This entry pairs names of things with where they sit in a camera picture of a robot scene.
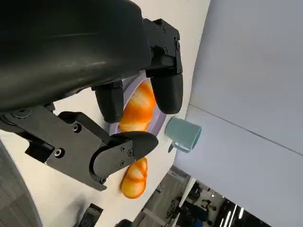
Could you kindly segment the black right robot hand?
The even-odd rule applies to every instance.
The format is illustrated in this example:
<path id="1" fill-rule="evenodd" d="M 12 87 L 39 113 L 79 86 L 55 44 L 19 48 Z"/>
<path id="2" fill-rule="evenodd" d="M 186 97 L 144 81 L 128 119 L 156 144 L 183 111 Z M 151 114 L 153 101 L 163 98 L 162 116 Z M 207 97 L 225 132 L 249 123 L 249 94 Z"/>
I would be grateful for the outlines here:
<path id="1" fill-rule="evenodd" d="M 99 206 L 91 203 L 89 207 L 86 209 L 80 223 L 78 224 L 79 227 L 94 227 L 97 223 L 98 219 L 100 218 L 103 209 Z M 119 221 L 115 227 L 132 227 L 133 223 L 127 219 L 123 219 Z"/>

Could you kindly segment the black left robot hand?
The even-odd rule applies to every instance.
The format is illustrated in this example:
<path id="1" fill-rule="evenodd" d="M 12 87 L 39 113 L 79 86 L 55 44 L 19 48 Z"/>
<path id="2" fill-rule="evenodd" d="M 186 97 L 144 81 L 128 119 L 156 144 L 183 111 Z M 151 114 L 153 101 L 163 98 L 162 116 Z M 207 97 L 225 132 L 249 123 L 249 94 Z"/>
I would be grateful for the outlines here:
<path id="1" fill-rule="evenodd" d="M 179 31 L 143 18 L 130 0 L 3 0 L 0 3 L 0 128 L 29 142 L 26 153 L 98 191 L 152 152 L 149 132 L 109 135 L 54 102 L 91 88 L 108 123 L 121 120 L 123 79 L 145 71 L 159 109 L 183 101 Z"/>

